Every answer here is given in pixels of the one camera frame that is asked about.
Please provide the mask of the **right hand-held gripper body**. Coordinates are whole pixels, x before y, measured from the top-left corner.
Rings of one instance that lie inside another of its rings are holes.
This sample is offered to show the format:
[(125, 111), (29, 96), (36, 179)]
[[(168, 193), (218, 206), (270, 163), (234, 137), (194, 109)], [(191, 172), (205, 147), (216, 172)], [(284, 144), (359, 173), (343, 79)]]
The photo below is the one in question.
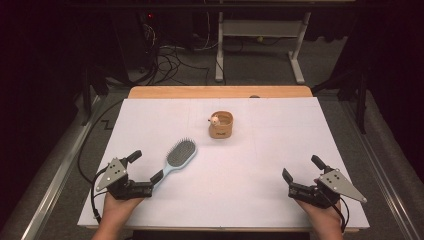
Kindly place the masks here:
[(317, 178), (315, 185), (288, 184), (288, 196), (315, 207), (327, 209), (335, 205), (342, 196), (366, 203), (367, 198), (342, 174), (339, 169), (327, 167)]

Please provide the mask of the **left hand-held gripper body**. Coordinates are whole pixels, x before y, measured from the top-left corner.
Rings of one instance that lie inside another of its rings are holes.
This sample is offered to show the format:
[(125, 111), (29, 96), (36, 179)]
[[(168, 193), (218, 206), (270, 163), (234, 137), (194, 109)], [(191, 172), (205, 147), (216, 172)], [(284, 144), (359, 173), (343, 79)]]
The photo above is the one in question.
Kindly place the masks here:
[(97, 191), (106, 189), (116, 200), (147, 198), (152, 196), (154, 185), (151, 182), (135, 182), (129, 179), (126, 159), (114, 158), (105, 168), (102, 178), (95, 187)]

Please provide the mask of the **light blue hairbrush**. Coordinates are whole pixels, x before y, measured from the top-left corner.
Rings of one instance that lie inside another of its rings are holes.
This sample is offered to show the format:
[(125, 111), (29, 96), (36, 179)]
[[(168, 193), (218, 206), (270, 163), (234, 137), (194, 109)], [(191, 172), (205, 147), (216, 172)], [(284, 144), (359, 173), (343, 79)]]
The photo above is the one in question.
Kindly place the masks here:
[(173, 171), (183, 169), (196, 155), (197, 145), (191, 138), (180, 139), (167, 153), (165, 165), (161, 169), (164, 173), (163, 179), (154, 185), (154, 189), (158, 189), (166, 177)]

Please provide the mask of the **tan bear pen holder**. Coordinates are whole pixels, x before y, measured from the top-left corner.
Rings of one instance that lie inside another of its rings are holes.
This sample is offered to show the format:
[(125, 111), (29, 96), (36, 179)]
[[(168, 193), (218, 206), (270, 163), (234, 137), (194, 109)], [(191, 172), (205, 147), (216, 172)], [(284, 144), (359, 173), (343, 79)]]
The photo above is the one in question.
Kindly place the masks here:
[(209, 136), (213, 139), (226, 139), (232, 135), (234, 118), (228, 111), (217, 111), (209, 118)]

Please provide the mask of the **person's left hand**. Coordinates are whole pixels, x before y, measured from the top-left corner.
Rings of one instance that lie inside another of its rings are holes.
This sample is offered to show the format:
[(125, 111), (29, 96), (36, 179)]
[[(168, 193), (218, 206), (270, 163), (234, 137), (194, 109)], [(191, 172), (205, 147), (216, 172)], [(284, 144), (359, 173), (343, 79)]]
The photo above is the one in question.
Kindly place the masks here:
[(117, 200), (110, 193), (107, 193), (104, 199), (100, 226), (106, 229), (121, 229), (142, 201), (143, 198)]

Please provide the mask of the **person's right hand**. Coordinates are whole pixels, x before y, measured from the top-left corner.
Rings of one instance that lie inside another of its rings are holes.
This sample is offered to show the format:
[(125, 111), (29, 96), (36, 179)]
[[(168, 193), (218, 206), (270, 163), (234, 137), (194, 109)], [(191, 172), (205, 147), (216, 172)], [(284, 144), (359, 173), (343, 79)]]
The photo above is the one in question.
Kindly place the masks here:
[(328, 238), (330, 235), (342, 234), (341, 217), (332, 206), (322, 209), (300, 200), (296, 203), (307, 213), (317, 235)]

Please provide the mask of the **white paper sheet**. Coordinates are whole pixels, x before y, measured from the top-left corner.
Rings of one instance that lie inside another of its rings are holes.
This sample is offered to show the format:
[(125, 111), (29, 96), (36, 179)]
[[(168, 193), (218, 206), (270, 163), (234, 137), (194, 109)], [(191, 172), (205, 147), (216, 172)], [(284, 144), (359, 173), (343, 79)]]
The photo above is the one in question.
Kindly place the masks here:
[[(209, 136), (209, 118), (233, 115), (232, 135)], [(123, 102), (102, 161), (136, 150), (134, 181), (146, 181), (165, 165), (167, 152), (182, 138), (197, 153), (170, 173), (152, 197), (134, 211), (133, 229), (270, 231), (307, 229), (304, 212), (289, 198), (282, 178), (310, 185), (320, 174), (319, 156), (346, 169), (317, 98), (127, 99)]]

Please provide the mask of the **black stand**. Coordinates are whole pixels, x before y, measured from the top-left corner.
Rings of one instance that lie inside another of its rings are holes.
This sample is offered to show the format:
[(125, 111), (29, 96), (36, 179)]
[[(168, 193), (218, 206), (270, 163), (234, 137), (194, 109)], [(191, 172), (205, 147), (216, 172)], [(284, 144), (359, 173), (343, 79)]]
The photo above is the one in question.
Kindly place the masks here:
[(92, 115), (91, 90), (99, 96), (108, 94), (109, 89), (106, 84), (106, 77), (103, 71), (97, 66), (84, 64), (81, 70), (82, 79), (82, 99), (83, 99), (83, 121), (82, 125), (88, 124)]
[(339, 101), (356, 100), (355, 121), (362, 134), (365, 129), (365, 110), (367, 92), (367, 71), (362, 67), (353, 67), (342, 70), (340, 73), (332, 74), (331, 77), (311, 88), (315, 95), (324, 89), (338, 89)]

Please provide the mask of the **black computer case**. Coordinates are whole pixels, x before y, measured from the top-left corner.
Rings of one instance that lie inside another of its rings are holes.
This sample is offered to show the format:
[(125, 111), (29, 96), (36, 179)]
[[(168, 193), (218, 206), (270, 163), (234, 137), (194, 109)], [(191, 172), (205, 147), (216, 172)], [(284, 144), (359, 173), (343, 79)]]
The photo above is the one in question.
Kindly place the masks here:
[(113, 23), (128, 70), (150, 69), (153, 65), (153, 41), (142, 12), (112, 14)]

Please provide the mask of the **metal floor rail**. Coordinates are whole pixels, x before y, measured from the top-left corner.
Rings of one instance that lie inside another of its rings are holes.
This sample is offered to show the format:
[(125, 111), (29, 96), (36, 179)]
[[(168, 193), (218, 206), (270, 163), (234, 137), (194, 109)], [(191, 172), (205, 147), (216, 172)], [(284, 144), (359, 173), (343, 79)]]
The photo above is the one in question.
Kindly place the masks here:
[(101, 96), (95, 96), (89, 101), (91, 113), (88, 114), (82, 106), (82, 98), (77, 104), (80, 112), (76, 120), (59, 139), (52, 152), (43, 163), (38, 173), (25, 192), (19, 205), (27, 220), (24, 221), (25, 230), (19, 235), (19, 240), (38, 240), (45, 224), (59, 199), (76, 163), (76, 156), (82, 148), (94, 118), (104, 103)]
[(365, 132), (359, 129), (354, 106), (341, 106), (360, 140), (374, 178), (404, 240), (424, 240), (424, 184), (406, 159), (378, 107), (370, 103)]

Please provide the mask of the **white metal frame desk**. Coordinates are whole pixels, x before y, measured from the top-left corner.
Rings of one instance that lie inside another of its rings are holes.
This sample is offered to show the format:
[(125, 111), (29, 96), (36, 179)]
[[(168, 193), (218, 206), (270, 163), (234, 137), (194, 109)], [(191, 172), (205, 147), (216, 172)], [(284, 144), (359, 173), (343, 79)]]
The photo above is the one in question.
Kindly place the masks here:
[(225, 20), (222, 12), (218, 17), (218, 41), (215, 65), (215, 80), (224, 80), (224, 52), (223, 40), (225, 36), (231, 37), (273, 37), (295, 38), (296, 46), (287, 53), (291, 68), (300, 85), (305, 83), (303, 73), (298, 61), (298, 55), (306, 34), (311, 17), (310, 12), (303, 15), (302, 20), (271, 21), (271, 20)]

